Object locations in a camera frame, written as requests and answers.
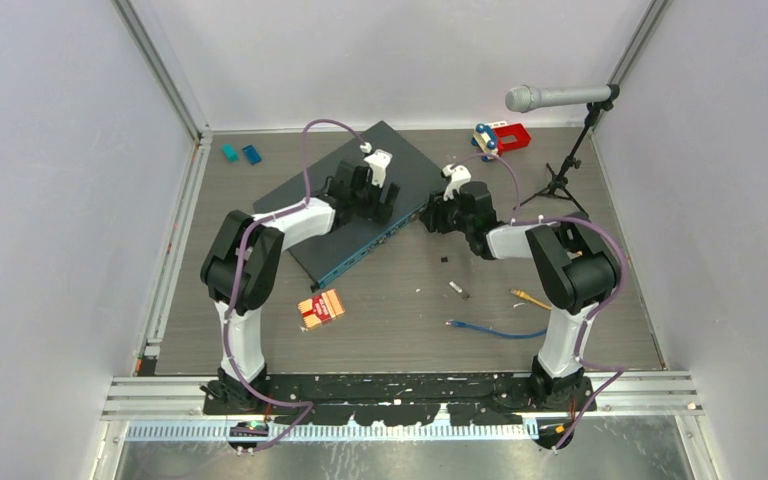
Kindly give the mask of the silver SFP transceiver module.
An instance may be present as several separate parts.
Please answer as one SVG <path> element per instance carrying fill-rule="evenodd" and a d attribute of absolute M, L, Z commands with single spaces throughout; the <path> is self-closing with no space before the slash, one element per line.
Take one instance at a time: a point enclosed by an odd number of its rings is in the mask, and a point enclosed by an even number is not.
<path fill-rule="evenodd" d="M 457 284 L 455 281 L 449 281 L 448 285 L 463 300 L 467 300 L 470 298 L 470 294 L 463 287 Z"/>

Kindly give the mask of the dark network switch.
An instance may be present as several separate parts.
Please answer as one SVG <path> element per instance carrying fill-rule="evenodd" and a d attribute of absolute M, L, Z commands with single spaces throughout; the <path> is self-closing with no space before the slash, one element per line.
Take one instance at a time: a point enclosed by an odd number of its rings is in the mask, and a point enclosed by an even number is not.
<path fill-rule="evenodd" d="M 384 121 L 361 134 L 374 149 L 392 155 L 383 187 L 367 188 L 368 207 L 352 212 L 335 232 L 313 237 L 289 248 L 312 280 L 311 290 L 324 288 L 374 248 L 415 219 L 432 194 L 445 189 L 441 168 Z M 348 193 L 349 182 L 359 185 L 361 165 L 367 167 L 357 139 L 351 139 L 309 165 L 312 193 Z M 253 203 L 258 214 L 284 209 L 303 199 L 303 174 L 297 174 Z"/>

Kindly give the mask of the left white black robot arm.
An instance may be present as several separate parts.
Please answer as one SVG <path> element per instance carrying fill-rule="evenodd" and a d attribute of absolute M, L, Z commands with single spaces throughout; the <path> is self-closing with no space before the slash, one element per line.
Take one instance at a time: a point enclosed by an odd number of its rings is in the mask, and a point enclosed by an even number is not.
<path fill-rule="evenodd" d="M 400 188 L 387 184 L 389 158 L 378 150 L 355 164 L 342 161 L 324 189 L 282 209 L 224 218 L 200 271 L 221 322 L 223 356 L 218 384 L 208 393 L 240 412 L 258 412 L 267 398 L 259 381 L 262 307 L 270 297 L 282 253 L 308 239 L 332 233 L 353 218 L 389 221 Z"/>

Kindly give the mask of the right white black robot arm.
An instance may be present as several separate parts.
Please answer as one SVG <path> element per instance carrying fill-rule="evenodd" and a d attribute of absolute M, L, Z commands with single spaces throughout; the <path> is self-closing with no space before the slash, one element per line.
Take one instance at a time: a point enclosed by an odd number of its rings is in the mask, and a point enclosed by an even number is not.
<path fill-rule="evenodd" d="M 592 321 L 623 284 L 617 242 L 583 213 L 504 223 L 483 182 L 431 194 L 420 219 L 431 233 L 462 233 L 485 260 L 533 261 L 550 317 L 529 390 L 540 408 L 558 409 L 583 382 Z"/>

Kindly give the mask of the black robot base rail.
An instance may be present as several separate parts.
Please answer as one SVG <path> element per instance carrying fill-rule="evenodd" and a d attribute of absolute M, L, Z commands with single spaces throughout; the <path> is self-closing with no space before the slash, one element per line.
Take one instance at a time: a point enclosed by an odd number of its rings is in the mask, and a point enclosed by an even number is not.
<path fill-rule="evenodd" d="M 581 375 L 577 384 L 552 391 L 514 373 L 467 374 L 263 374 L 251 394 L 221 373 L 201 385 L 207 415 L 264 415 L 280 425 L 388 427 L 429 425 L 448 415 L 458 427 L 512 425 L 525 413 L 547 413 L 569 422 L 574 414 L 595 407 L 595 389 Z"/>

